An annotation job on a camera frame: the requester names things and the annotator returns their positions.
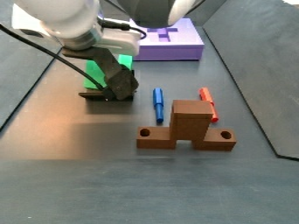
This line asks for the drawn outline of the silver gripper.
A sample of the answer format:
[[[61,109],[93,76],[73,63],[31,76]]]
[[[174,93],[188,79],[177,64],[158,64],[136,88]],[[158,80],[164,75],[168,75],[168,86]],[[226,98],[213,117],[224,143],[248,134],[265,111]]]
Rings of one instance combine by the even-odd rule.
[[[11,26],[43,38],[57,39],[70,50],[94,47],[136,56],[140,34],[102,28],[98,3],[13,3]]]

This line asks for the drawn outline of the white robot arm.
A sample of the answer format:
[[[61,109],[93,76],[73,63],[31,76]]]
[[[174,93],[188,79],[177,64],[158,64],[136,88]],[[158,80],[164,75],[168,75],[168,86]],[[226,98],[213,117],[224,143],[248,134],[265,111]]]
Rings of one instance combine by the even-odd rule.
[[[137,26],[172,26],[192,9],[196,0],[116,0]],[[30,18],[38,22],[34,30],[54,37],[70,50],[91,46],[112,53],[136,56],[140,35],[133,31],[114,31],[98,24],[98,0],[13,0]]]

